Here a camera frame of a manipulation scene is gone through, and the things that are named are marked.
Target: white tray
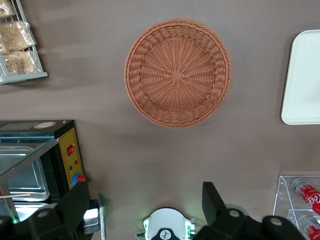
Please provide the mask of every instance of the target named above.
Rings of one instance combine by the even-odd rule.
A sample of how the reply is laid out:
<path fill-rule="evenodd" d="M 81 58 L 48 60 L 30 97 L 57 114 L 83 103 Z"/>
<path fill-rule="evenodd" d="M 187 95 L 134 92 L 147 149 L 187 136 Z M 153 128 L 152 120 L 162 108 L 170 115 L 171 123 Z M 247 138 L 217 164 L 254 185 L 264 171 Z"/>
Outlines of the white tray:
<path fill-rule="evenodd" d="M 320 124 L 320 30 L 304 31 L 292 43 L 281 118 Z"/>

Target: packaged snack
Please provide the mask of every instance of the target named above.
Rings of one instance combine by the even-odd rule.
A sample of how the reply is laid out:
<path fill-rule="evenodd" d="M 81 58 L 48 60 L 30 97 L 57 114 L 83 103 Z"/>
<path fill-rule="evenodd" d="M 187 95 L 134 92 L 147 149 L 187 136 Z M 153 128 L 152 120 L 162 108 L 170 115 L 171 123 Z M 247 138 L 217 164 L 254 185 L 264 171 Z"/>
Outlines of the packaged snack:
<path fill-rule="evenodd" d="M 0 18 L 9 18 L 15 15 L 14 7 L 8 0 L 0 0 Z"/>
<path fill-rule="evenodd" d="M 13 51 L 4 54 L 6 68 L 10 75 L 39 73 L 39 64 L 33 51 Z"/>
<path fill-rule="evenodd" d="M 24 50 L 36 44 L 30 25 L 25 21 L 12 21 L 1 24 L 0 36 L 2 38 L 0 42 L 4 42 L 5 45 L 2 53 Z"/>

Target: green light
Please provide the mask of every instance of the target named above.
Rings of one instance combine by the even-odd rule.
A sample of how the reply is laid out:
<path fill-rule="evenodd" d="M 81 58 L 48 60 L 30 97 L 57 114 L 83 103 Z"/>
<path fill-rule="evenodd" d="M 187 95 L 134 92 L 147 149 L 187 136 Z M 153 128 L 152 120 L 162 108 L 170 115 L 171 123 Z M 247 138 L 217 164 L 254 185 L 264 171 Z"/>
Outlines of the green light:
<path fill-rule="evenodd" d="M 191 222 L 185 221 L 185 239 L 189 240 L 191 238 Z"/>
<path fill-rule="evenodd" d="M 12 222 L 13 222 L 13 224 L 17 224 L 17 223 L 19 223 L 19 220 L 16 219 L 16 218 L 13 218 L 13 219 L 12 219 Z"/>

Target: yellow panel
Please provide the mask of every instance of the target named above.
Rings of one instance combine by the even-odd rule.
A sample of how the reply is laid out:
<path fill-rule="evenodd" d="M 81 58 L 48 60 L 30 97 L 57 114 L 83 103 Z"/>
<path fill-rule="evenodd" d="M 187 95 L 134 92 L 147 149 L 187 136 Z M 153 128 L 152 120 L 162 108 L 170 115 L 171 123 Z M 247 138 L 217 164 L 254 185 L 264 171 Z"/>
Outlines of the yellow panel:
<path fill-rule="evenodd" d="M 79 146 L 77 143 L 76 131 L 73 127 L 60 137 L 60 150 L 62 154 L 65 174 L 68 180 L 69 188 L 72 188 L 72 180 L 76 174 L 84 175 L 82 162 L 80 159 Z M 74 152 L 68 154 L 68 148 L 73 147 Z"/>

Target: red switch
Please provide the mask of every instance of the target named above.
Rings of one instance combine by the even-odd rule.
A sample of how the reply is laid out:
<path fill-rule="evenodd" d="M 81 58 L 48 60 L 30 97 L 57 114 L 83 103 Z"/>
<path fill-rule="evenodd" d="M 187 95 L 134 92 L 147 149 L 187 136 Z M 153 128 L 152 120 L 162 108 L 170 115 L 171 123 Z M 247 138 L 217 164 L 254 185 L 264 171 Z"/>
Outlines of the red switch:
<path fill-rule="evenodd" d="M 70 156 L 71 154 L 73 154 L 75 152 L 75 148 L 74 146 L 70 146 L 66 149 L 66 151 L 68 152 L 68 155 Z"/>
<path fill-rule="evenodd" d="M 86 177 L 85 176 L 78 176 L 78 178 L 76 179 L 76 182 L 85 182 L 86 181 Z"/>

